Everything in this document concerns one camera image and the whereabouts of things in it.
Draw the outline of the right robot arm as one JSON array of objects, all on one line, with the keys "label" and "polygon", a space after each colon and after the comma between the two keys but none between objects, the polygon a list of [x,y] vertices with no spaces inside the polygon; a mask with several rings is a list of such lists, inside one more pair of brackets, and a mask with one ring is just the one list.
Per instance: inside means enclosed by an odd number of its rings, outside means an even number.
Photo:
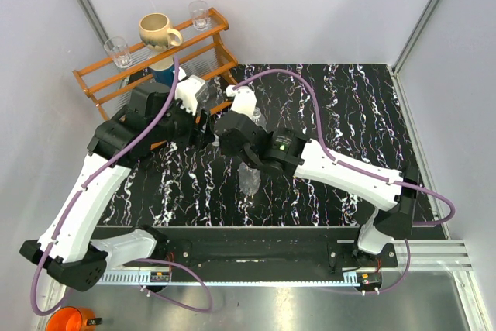
[{"label": "right robot arm", "polygon": [[318,181],[369,202],[374,212],[360,227],[351,249],[357,264],[371,265],[386,244],[411,235],[416,191],[402,182],[416,184],[416,168],[399,171],[376,167],[322,147],[318,140],[293,129],[268,132],[237,112],[223,115],[214,133],[223,155],[238,157],[253,169]]}]

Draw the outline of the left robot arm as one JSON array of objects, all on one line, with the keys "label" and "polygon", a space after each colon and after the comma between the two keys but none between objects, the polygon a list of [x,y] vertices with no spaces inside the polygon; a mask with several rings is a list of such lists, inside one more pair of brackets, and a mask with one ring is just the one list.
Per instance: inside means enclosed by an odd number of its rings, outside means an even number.
[{"label": "left robot arm", "polygon": [[194,75],[174,88],[148,81],[95,130],[81,173],[64,206],[45,233],[27,240],[20,254],[61,284],[77,291],[93,287],[108,269],[144,259],[157,266],[167,258],[168,238],[150,226],[94,240],[92,234],[107,204],[131,170],[168,142],[200,144],[206,114],[198,114],[205,81]]}]

